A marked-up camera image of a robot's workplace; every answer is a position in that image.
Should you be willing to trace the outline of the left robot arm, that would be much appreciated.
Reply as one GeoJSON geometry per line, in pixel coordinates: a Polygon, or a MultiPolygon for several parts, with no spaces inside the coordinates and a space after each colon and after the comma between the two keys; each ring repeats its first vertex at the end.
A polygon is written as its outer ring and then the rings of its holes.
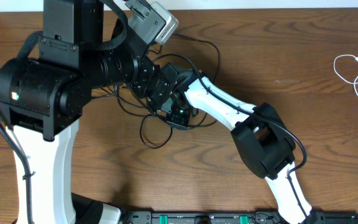
{"type": "Polygon", "coordinates": [[[139,97],[160,71],[148,58],[178,20],[157,2],[44,2],[43,29],[0,69],[0,118],[14,144],[18,223],[122,223],[115,206],[71,191],[71,158],[83,107],[101,87],[139,97]]]}

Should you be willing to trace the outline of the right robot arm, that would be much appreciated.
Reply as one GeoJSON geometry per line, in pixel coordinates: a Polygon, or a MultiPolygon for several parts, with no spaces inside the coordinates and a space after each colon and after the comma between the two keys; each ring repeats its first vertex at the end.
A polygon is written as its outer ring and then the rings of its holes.
{"type": "Polygon", "coordinates": [[[288,223],[312,223],[314,213],[296,177],[305,161],[295,163],[293,151],[305,150],[300,140],[284,125],[270,104],[245,103],[219,89],[195,69],[172,64],[163,66],[171,112],[185,115],[186,109],[200,109],[231,132],[246,167],[266,180],[278,205],[279,215],[288,223]]]}

